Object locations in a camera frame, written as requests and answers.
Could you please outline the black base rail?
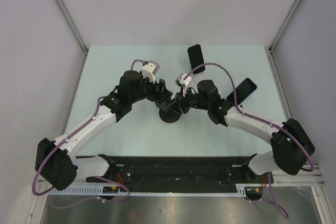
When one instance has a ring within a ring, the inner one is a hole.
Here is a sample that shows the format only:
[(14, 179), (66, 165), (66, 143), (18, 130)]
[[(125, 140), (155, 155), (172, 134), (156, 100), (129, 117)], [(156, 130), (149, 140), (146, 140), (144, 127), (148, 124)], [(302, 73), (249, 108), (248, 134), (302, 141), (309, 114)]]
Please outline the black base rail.
[(250, 157), (108, 156), (111, 167), (103, 175), (122, 182), (131, 192), (219, 193), (237, 184), (264, 188), (268, 174), (255, 175)]

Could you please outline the left aluminium frame post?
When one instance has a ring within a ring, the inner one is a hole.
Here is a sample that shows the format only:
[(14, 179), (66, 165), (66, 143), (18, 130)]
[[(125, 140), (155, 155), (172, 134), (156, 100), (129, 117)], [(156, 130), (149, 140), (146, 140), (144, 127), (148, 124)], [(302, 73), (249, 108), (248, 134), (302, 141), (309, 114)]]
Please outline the left aluminium frame post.
[(72, 33), (75, 41), (77, 42), (78, 46), (80, 47), (81, 51), (85, 54), (85, 56), (88, 53), (88, 47), (86, 43), (84, 42), (84, 39), (82, 38), (78, 27), (76, 26), (64, 0), (53, 0), (61, 13), (66, 25), (68, 26), (70, 32)]

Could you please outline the right aluminium frame post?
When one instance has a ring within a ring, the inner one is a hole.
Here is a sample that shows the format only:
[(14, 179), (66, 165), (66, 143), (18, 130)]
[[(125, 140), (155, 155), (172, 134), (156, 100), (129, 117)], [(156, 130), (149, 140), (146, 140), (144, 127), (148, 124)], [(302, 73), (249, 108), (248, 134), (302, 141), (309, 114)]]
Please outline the right aluminium frame post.
[(294, 0), (283, 20), (281, 23), (274, 39), (272, 40), (270, 46), (268, 47), (268, 50), (271, 54), (275, 51), (277, 45), (281, 41), (283, 35), (285, 34), (288, 26), (290, 25), (292, 19), (294, 18), (296, 12), (298, 11), (300, 5), (302, 4), (303, 0)]

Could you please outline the blue-edged phone on black stand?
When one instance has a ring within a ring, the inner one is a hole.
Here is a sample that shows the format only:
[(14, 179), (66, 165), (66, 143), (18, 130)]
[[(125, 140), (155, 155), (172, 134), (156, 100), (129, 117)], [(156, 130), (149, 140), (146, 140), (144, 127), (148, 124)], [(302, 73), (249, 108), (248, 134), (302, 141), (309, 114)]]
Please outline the blue-edged phone on black stand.
[(235, 88), (237, 104), (240, 105), (256, 90), (257, 90), (257, 85), (250, 78), (244, 79)]

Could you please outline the aluminium frame post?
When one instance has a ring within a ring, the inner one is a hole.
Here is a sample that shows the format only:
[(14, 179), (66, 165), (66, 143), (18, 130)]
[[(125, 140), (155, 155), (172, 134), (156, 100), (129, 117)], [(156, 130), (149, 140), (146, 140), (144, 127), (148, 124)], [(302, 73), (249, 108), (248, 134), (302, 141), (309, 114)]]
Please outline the aluminium frame post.
[(82, 38), (78, 27), (76, 26), (64, 0), (53, 0), (61, 13), (66, 25), (68, 26), (70, 32), (72, 33), (75, 41), (77, 42), (78, 46), (80, 47), (81, 51), (85, 54), (85, 56), (88, 53), (88, 47), (86, 43), (84, 42), (84, 39)]
[(302, 4), (303, 0), (294, 0), (283, 20), (281, 23), (274, 39), (272, 40), (270, 46), (268, 47), (268, 50), (271, 54), (275, 51), (277, 45), (281, 41), (283, 35), (285, 34), (288, 26), (290, 25), (292, 19), (294, 18), (296, 12), (298, 11), (300, 5)]

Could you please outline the black round-base phone stand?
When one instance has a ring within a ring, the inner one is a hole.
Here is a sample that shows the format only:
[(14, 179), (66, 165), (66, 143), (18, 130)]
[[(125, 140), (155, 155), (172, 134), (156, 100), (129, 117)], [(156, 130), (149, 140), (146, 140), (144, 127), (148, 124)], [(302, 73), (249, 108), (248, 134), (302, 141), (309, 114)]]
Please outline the black round-base phone stand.
[(181, 113), (172, 110), (164, 111), (159, 109), (159, 117), (165, 123), (175, 123), (181, 118), (181, 115)]

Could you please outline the black phone on white stand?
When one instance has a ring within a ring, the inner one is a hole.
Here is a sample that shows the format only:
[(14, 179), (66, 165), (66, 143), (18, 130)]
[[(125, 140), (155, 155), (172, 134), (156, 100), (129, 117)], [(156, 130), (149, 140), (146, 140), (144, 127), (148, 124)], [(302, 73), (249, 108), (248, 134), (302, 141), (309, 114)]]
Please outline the black phone on white stand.
[(205, 71), (202, 48), (199, 44), (193, 45), (187, 49), (193, 74), (199, 74)]

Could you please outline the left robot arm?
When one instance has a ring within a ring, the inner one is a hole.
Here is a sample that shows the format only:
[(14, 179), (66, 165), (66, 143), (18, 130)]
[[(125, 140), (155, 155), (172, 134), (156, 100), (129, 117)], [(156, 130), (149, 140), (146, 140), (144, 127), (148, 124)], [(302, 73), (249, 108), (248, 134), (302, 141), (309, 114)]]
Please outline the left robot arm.
[(133, 104), (147, 99), (166, 104), (172, 92), (165, 81), (152, 81), (141, 72), (126, 71), (119, 84), (105, 97), (99, 97), (95, 111), (82, 123), (62, 136), (41, 140), (37, 147), (33, 182), (44, 178), (57, 190), (66, 189), (74, 181), (99, 176), (110, 182), (116, 169), (105, 155), (78, 158), (81, 150), (107, 128), (115, 125), (131, 110)]

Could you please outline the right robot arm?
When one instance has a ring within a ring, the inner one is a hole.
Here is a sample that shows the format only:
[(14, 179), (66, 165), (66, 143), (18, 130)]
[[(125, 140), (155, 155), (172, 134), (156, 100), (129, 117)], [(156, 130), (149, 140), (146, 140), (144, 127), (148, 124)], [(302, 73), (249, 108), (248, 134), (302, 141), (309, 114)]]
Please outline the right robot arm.
[(251, 156), (242, 169), (245, 181), (254, 183), (262, 174), (279, 169), (296, 175), (306, 162), (313, 163), (311, 156), (315, 147), (297, 120), (277, 122), (250, 115), (221, 98), (212, 80), (200, 81), (195, 93), (190, 91), (190, 81), (191, 77), (185, 76), (176, 80), (181, 90), (170, 109), (176, 109), (179, 114), (186, 114), (191, 108), (205, 110), (213, 123), (242, 130), (271, 146), (271, 151)]

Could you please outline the white phone stand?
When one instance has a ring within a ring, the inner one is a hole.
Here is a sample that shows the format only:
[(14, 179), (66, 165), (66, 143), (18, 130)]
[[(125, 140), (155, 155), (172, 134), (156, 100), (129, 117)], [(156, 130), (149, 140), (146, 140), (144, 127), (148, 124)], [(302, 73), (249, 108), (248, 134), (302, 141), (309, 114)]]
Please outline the white phone stand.
[(205, 68), (205, 64), (200, 64), (199, 66), (195, 67), (195, 68), (191, 68), (189, 73), (187, 74), (188, 77), (191, 77), (192, 80), (195, 82), (195, 83), (199, 83), (200, 81), (202, 80), (206, 80), (207, 77), (206, 77), (206, 72), (205, 70), (200, 72), (200, 73), (197, 73), (195, 74), (194, 73), (194, 69), (196, 70), (199, 70), (200, 68), (204, 67)]

